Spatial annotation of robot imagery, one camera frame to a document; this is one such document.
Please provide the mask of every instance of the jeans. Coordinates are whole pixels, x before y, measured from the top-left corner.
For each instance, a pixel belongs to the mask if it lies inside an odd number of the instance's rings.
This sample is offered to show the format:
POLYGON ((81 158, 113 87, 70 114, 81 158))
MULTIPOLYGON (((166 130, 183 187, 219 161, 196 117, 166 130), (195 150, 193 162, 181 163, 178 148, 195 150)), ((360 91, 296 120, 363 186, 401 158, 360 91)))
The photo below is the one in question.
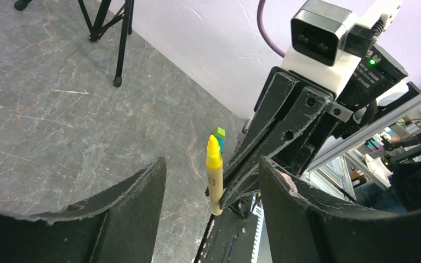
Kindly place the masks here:
POLYGON ((370 207, 376 210, 387 211, 396 214, 405 214, 407 208, 401 203, 396 192, 391 186, 382 190, 374 182, 367 182, 354 189, 356 204, 370 207))

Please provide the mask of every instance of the camera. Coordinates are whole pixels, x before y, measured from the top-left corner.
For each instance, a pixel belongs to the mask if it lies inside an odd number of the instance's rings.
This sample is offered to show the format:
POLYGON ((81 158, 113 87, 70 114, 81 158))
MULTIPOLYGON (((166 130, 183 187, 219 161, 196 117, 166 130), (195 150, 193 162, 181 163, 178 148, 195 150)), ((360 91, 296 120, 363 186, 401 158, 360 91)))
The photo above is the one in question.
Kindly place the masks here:
POLYGON ((321 0, 308 0, 291 19, 294 50, 333 66, 345 49, 357 16, 350 10, 321 0))

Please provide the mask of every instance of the person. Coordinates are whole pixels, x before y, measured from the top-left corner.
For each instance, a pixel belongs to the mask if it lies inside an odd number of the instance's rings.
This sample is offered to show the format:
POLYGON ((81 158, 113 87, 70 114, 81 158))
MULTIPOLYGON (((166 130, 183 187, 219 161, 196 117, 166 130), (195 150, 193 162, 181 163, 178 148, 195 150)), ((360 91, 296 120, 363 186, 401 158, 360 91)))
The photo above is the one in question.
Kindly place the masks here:
POLYGON ((386 190, 373 182, 355 188, 356 204, 396 214, 421 209, 421 162, 400 164, 389 180, 386 190))

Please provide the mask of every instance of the rubber tripod foot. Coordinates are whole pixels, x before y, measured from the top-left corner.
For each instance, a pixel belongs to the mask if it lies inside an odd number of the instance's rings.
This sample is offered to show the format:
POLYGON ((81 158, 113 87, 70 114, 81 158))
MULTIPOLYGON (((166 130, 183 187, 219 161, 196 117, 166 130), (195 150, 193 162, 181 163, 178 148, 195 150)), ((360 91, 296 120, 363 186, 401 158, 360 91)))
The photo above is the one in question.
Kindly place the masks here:
POLYGON ((121 85, 122 85, 122 77, 115 77, 114 79, 113 79, 113 85, 115 86, 115 87, 120 87, 121 85))
POLYGON ((14 7, 15 9, 17 9, 18 11, 23 11, 25 10, 25 8, 28 6, 28 3, 24 3, 22 0, 18 0, 17 2, 15 2, 14 7))

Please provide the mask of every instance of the white wall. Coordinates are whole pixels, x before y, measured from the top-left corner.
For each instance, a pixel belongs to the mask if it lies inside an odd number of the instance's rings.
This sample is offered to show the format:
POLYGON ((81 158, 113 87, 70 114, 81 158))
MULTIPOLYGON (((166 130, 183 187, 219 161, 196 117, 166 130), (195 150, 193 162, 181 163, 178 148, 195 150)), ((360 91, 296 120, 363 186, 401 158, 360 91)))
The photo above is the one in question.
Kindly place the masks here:
MULTIPOLYGON (((116 13, 124 0, 113 0, 116 13)), ((264 25, 283 50, 289 21, 304 0, 267 0, 264 25)), ((363 14, 373 3, 328 1, 363 14)), ((252 116, 269 70, 281 62, 262 40, 258 0, 136 0, 133 28, 232 112, 252 116)), ((421 1, 403 0, 390 29, 378 42, 421 87, 421 1)))

